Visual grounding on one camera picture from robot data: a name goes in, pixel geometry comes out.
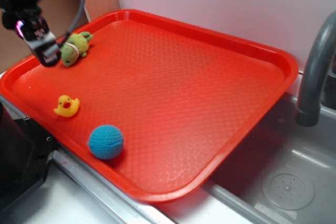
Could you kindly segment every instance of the plush turtle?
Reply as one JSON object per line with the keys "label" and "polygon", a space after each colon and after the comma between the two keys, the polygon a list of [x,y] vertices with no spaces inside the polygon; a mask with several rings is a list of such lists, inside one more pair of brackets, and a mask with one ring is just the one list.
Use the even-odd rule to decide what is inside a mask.
{"label": "plush turtle", "polygon": [[70,67],[77,61],[78,57],[85,57],[89,49],[88,42],[93,35],[88,31],[79,34],[71,34],[67,42],[61,47],[61,59],[65,66]]}

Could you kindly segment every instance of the rubber duck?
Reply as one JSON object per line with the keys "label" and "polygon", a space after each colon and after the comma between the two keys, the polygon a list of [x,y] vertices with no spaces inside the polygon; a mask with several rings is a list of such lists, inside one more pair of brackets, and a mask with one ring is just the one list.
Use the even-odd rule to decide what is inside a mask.
{"label": "rubber duck", "polygon": [[58,115],[64,116],[66,118],[73,116],[77,113],[79,108],[78,98],[72,100],[67,95],[61,95],[58,98],[58,106],[54,109],[54,112]]}

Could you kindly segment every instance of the blue ball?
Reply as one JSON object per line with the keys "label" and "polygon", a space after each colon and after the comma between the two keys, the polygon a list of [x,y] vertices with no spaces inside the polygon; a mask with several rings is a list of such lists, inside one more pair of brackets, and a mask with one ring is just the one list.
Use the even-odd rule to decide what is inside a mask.
{"label": "blue ball", "polygon": [[102,125],[92,131],[88,145],[95,157],[111,159],[121,153],[124,147],[124,137],[117,127]]}

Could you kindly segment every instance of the sink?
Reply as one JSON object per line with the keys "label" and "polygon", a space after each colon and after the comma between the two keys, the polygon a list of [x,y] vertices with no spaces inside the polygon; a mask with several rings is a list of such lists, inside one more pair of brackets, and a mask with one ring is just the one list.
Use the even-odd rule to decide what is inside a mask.
{"label": "sink", "polygon": [[247,205],[257,223],[335,223],[336,114],[295,123],[296,98],[285,94],[210,180]]}

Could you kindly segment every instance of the black cable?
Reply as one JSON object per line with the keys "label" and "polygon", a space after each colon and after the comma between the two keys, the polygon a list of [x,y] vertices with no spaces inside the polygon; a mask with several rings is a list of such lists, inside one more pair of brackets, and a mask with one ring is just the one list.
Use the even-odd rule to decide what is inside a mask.
{"label": "black cable", "polygon": [[57,44],[57,46],[59,48],[61,48],[64,45],[64,43],[68,40],[68,38],[70,37],[71,33],[73,32],[73,30],[75,29],[76,25],[78,24],[78,21],[79,21],[82,13],[84,11],[84,3],[85,3],[85,0],[81,0],[79,8],[78,8],[78,11],[77,11],[77,14],[76,14],[76,16],[75,16],[75,18],[74,18],[74,20],[73,20],[73,22],[72,22],[69,30],[64,35],[64,39],[60,43]]}

